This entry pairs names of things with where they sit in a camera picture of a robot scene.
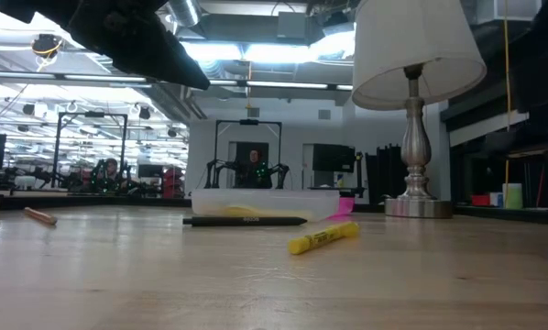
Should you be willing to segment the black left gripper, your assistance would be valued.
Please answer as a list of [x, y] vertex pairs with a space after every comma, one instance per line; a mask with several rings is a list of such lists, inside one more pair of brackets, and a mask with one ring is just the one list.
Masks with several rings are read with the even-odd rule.
[[165, 1], [0, 0], [0, 12], [29, 24], [36, 13], [68, 32], [93, 25], [122, 37], [87, 34], [83, 46], [103, 54], [120, 71], [206, 90], [209, 79], [156, 12]]

